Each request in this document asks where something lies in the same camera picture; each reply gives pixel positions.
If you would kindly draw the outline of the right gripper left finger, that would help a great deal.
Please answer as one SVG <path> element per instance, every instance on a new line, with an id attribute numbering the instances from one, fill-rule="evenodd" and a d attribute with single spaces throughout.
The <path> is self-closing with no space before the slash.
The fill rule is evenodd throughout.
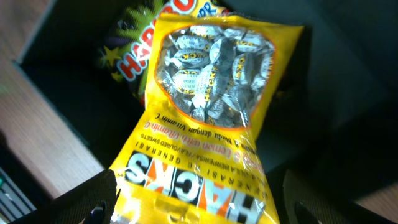
<path id="1" fill-rule="evenodd" d="M 110 224 L 116 201 L 116 177 L 108 169 L 11 224 Z"/>

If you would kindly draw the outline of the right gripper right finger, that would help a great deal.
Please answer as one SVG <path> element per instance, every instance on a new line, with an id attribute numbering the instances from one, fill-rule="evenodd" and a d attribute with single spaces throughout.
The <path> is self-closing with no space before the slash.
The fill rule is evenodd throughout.
<path id="1" fill-rule="evenodd" d="M 328 199 L 292 170 L 285 173 L 283 190 L 285 216 L 290 224 L 394 223 L 352 202 Z"/>

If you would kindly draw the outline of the dark green box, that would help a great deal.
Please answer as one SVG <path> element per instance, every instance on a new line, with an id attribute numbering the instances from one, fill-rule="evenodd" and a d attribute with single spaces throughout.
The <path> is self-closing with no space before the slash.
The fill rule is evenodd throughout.
<path id="1" fill-rule="evenodd" d="M 125 1 L 53 1 L 20 57 L 24 73 L 99 162 L 116 158 L 143 112 L 95 69 Z M 397 182 L 397 2 L 228 1 L 253 19 L 304 25 L 257 148 L 279 197 L 287 169 L 336 197 Z"/>

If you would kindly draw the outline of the yellow Hacks candy bag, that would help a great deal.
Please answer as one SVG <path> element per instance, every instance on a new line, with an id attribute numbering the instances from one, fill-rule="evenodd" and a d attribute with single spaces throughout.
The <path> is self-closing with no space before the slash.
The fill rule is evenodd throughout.
<path id="1" fill-rule="evenodd" d="M 278 223 L 256 139 L 302 26 L 161 14 L 112 223 Z"/>

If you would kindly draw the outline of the black Haribo candy bag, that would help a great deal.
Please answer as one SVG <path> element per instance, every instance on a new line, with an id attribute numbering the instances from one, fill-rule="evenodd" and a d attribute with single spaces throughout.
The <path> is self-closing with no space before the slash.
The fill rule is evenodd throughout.
<path id="1" fill-rule="evenodd" d="M 98 48 L 97 66 L 109 71 L 116 82 L 127 83 L 141 103 L 155 24 L 163 13 L 206 17 L 228 14 L 229 9 L 217 0 L 144 0 L 123 9 Z"/>

